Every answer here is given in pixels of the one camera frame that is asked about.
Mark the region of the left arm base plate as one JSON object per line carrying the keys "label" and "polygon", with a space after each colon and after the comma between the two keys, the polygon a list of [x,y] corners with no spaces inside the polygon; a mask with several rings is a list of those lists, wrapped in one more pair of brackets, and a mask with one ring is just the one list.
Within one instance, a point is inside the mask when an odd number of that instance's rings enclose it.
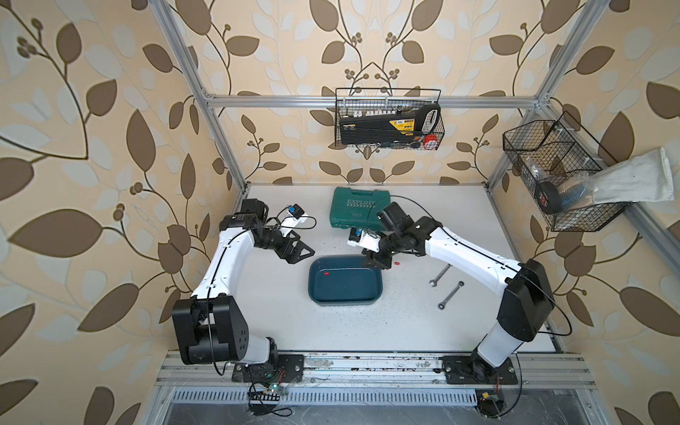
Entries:
{"label": "left arm base plate", "polygon": [[302,381],[304,370],[305,356],[303,354],[280,353],[274,363],[235,365],[231,381],[234,383],[291,384]]}

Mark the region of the lower silver wrench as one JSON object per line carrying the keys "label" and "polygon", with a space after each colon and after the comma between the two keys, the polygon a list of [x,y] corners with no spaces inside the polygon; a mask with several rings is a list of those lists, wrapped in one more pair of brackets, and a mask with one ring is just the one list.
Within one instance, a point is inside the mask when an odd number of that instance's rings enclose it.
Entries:
{"label": "lower silver wrench", "polygon": [[447,304],[451,301],[451,299],[460,291],[461,288],[465,286],[465,283],[463,281],[459,281],[458,284],[453,288],[453,290],[442,300],[437,304],[437,308],[440,311],[443,311],[446,309]]}

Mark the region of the upper silver wrench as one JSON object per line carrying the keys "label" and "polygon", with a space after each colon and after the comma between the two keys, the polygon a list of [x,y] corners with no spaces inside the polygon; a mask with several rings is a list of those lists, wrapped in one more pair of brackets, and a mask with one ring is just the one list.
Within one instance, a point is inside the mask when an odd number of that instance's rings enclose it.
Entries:
{"label": "upper silver wrench", "polygon": [[444,275],[448,272],[450,268],[451,266],[449,264],[446,264],[444,268],[433,279],[430,279],[430,286],[437,287],[439,281],[444,277]]}

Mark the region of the green tool case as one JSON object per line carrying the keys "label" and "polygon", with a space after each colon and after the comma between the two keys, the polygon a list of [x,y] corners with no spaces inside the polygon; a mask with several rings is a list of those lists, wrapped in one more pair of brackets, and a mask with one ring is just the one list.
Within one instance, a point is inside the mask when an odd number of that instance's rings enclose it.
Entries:
{"label": "green tool case", "polygon": [[382,231],[378,214],[391,203],[389,191],[360,191],[341,188],[334,190],[329,213],[332,228],[361,228]]}

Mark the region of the black tape measure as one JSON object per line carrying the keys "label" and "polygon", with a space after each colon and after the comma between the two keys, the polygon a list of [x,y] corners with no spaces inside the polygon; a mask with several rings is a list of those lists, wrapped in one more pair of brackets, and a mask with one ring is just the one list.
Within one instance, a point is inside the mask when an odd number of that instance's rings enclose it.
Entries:
{"label": "black tape measure", "polygon": [[558,188],[550,181],[537,182],[533,198],[544,214],[559,214],[563,211],[562,198]]}

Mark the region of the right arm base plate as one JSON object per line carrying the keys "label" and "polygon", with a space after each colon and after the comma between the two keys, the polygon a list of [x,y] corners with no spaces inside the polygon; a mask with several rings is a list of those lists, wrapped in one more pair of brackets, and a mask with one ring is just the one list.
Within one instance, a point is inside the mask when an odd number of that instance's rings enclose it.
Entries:
{"label": "right arm base plate", "polygon": [[448,384],[517,385],[520,382],[510,358],[497,368],[472,355],[444,356],[440,360]]}

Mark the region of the red white tape roll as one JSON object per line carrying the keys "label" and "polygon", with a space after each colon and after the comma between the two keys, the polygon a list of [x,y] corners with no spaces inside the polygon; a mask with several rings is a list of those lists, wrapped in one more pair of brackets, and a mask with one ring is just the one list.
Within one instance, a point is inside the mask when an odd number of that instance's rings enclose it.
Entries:
{"label": "red white tape roll", "polygon": [[440,141],[435,134],[429,134],[426,135],[423,138],[423,143],[421,144],[421,147],[423,147],[424,150],[428,151],[435,151],[440,145]]}

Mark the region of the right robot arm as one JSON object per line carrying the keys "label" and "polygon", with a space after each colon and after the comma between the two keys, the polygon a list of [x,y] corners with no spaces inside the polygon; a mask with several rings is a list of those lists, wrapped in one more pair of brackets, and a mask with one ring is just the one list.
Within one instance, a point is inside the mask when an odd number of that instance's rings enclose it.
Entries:
{"label": "right robot arm", "polygon": [[478,381],[499,373],[511,355],[532,342],[544,330],[556,303],[544,266],[536,260],[524,262],[493,253],[456,235],[441,221],[426,213],[412,219],[392,202],[375,213],[381,228],[350,230],[348,244],[361,248],[371,267],[388,270],[399,254],[444,262],[480,284],[497,308],[492,325],[463,363],[464,374]]}

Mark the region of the silver wrench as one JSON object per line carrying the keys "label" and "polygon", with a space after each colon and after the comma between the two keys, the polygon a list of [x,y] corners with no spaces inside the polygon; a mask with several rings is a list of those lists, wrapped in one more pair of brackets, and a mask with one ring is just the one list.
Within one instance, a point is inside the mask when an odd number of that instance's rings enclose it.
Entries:
{"label": "silver wrench", "polygon": [[458,284],[453,288],[453,290],[442,300],[437,304],[437,308],[440,311],[443,311],[446,309],[447,304],[451,301],[451,299],[460,291],[461,288],[465,286],[465,283],[463,281],[459,281]]}
{"label": "silver wrench", "polygon": [[444,277],[444,275],[448,272],[450,268],[451,266],[449,264],[446,264],[444,268],[433,279],[430,279],[430,286],[437,287],[439,281]]}

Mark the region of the teal plastic storage box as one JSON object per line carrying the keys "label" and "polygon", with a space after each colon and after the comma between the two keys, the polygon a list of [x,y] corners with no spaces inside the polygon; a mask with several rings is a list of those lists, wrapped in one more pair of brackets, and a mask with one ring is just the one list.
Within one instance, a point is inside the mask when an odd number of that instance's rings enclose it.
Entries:
{"label": "teal plastic storage box", "polygon": [[308,295],[319,306],[363,306],[383,295],[382,271],[364,267],[364,256],[322,257],[309,269]]}

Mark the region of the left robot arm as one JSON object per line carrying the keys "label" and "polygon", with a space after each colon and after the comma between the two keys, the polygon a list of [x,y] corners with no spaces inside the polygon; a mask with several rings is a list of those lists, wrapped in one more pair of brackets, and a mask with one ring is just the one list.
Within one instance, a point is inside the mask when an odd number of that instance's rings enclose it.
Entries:
{"label": "left robot arm", "polygon": [[268,206],[247,198],[241,209],[225,216],[219,226],[219,241],[210,265],[188,299],[177,301],[172,310],[175,336],[185,365],[211,364],[219,375],[226,368],[256,366],[276,371],[279,354],[273,338],[253,336],[236,300],[245,262],[255,249],[273,251],[288,264],[306,260],[315,251],[303,243],[297,229],[307,230],[311,217],[292,204],[270,217]]}

